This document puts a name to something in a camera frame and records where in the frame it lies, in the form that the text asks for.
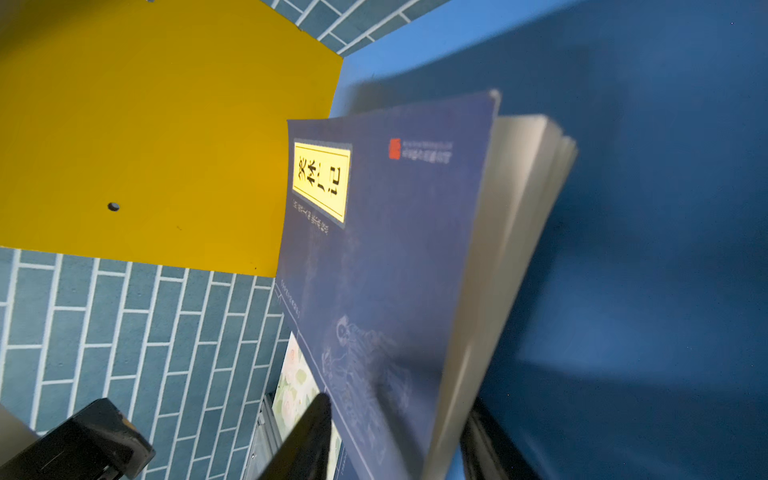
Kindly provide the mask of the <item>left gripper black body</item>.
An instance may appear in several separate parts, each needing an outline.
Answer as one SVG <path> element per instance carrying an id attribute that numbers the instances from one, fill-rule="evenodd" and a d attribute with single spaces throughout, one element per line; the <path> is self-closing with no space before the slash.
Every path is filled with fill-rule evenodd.
<path id="1" fill-rule="evenodd" d="M 155 449 L 107 398 L 1 462 L 3 479 L 136 479 Z"/>

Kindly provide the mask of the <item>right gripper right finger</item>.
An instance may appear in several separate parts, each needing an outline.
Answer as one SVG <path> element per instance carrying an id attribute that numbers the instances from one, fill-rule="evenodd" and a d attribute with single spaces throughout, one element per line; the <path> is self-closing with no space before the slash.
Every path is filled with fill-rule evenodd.
<path id="1" fill-rule="evenodd" d="M 466 479 L 540 479 L 480 399 L 475 400 L 468 415 L 460 449 Z"/>

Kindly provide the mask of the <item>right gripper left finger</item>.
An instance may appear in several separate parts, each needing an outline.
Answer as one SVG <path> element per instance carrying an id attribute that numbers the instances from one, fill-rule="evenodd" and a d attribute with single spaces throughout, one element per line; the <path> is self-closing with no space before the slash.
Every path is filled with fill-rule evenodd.
<path id="1" fill-rule="evenodd" d="M 326 480 L 331 434 L 331 400 L 319 393 L 258 479 Z"/>

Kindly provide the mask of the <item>blue book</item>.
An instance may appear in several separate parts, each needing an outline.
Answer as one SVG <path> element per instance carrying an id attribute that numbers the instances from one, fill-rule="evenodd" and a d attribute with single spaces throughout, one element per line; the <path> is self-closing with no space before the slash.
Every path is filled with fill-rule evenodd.
<path id="1" fill-rule="evenodd" d="M 276 288 L 362 479 L 446 476 L 577 156 L 500 103 L 288 124 Z"/>

